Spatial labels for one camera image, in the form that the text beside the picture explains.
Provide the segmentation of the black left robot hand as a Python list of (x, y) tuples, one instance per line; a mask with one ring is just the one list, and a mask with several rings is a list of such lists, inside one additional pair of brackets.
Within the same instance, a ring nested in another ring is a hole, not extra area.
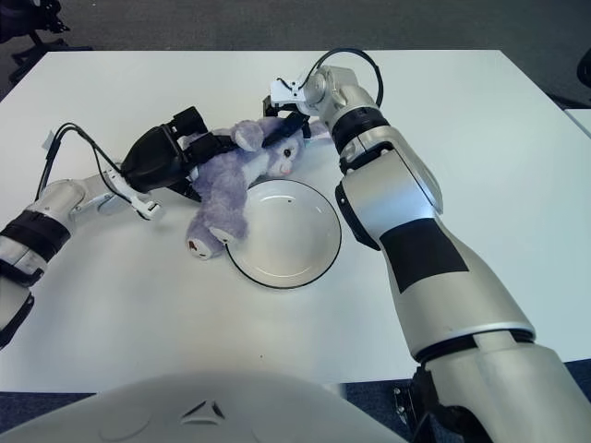
[(121, 175), (141, 193), (166, 187), (200, 202), (201, 196), (192, 187), (191, 172), (236, 148), (230, 137), (212, 134), (191, 106), (142, 135), (122, 162)]

